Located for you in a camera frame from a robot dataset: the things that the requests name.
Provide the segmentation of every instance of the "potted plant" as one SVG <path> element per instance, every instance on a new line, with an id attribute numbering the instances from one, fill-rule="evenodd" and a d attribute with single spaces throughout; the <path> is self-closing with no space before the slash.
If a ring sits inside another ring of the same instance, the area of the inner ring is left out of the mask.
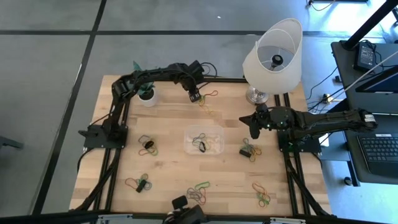
<path id="1" fill-rule="evenodd" d="M 154 83 L 144 83 L 138 89 L 138 97 L 146 107 L 154 106 L 157 102 L 157 95 Z"/>

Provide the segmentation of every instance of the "table lamp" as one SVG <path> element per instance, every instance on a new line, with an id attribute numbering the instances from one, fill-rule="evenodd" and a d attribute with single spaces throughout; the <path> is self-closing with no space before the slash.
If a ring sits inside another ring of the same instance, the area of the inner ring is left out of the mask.
<path id="1" fill-rule="evenodd" d="M 243 62 L 244 77 L 250 84 L 248 102 L 265 103 L 269 94 L 287 93 L 299 84 L 302 39 L 301 23 L 284 19 L 256 41 Z"/>

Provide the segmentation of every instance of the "gray floor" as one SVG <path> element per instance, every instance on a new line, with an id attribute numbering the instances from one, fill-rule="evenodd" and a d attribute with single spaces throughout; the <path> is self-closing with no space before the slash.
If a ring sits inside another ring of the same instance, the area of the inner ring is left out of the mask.
<path id="1" fill-rule="evenodd" d="M 354 32 L 382 1 L 338 3 L 322 12 L 305 1 L 108 0 L 102 30 L 266 30 L 295 17 L 305 31 L 320 35 Z M 0 0 L 0 29 L 90 30 L 100 1 Z M 391 29 L 391 18 L 373 29 Z M 83 138 L 77 134 L 91 120 L 103 75 L 125 74 L 136 60 L 143 68 L 173 62 L 209 61 L 221 76 L 241 77 L 241 64 L 259 37 L 242 35 L 97 36 L 65 137 L 44 212 L 68 210 Z M 336 67 L 330 43 L 341 38 L 304 37 L 302 81 L 305 93 Z M 0 151 L 0 216 L 29 213 L 62 113 L 78 72 L 88 37 L 0 35 L 0 135 L 25 148 Z M 382 39 L 371 39 L 382 42 Z M 312 99 L 341 88 L 331 80 L 314 89 Z M 347 187 L 344 162 L 324 162 L 323 173 L 332 211 L 343 218 L 397 223 L 395 185 Z"/>

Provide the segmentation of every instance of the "wooden tabletop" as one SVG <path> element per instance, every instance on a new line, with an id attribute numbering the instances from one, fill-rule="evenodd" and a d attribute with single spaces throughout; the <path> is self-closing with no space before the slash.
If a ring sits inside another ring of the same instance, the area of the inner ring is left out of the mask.
<path id="1" fill-rule="evenodd" d="M 111 84 L 119 76 L 104 76 L 95 107 L 93 120 L 108 113 L 111 105 Z M 209 115 L 196 103 L 191 103 L 187 92 L 172 82 L 156 82 L 158 103 L 144 107 L 138 97 L 131 101 L 127 125 L 129 136 L 121 152 L 117 181 L 111 210 L 114 212 L 167 213 L 173 209 L 171 201 L 186 194 L 189 187 L 204 181 L 206 204 L 201 206 L 212 215 L 291 215 L 289 188 L 282 153 L 279 151 L 275 131 L 262 130 L 259 139 L 252 140 L 262 149 L 262 155 L 250 162 L 240 155 L 243 138 L 249 138 L 249 127 L 238 118 L 254 112 L 255 107 L 245 98 L 247 83 L 210 83 L 203 87 L 202 95 L 218 91 L 217 96 L 206 97 L 206 105 L 214 112 Z M 289 93 L 295 110 L 306 111 L 307 104 L 300 84 Z M 270 96 L 268 106 L 275 106 Z M 184 131 L 190 125 L 220 125 L 224 129 L 224 152 L 217 156 L 193 156 L 183 149 Z M 154 138 L 159 150 L 157 156 L 139 156 L 138 143 L 143 134 Z M 104 149 L 94 149 L 81 162 L 70 208 L 79 206 L 98 181 Z M 330 212 L 328 196 L 319 161 L 311 154 L 301 153 L 305 183 L 317 202 Z M 131 177 L 149 175 L 150 190 L 137 193 L 125 185 Z M 258 205 L 253 182 L 259 182 L 271 196 L 268 207 Z M 106 200 L 104 188 L 101 208 Z M 299 211 L 303 212 L 300 191 L 296 186 Z M 188 200 L 189 206 L 197 202 Z"/>

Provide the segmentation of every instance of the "keyboard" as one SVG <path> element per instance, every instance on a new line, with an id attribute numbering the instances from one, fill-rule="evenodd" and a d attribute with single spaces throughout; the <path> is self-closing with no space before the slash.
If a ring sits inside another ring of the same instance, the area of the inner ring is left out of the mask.
<path id="1" fill-rule="evenodd" d="M 361 134 L 357 138 L 371 173 L 397 176 L 398 134 Z"/>

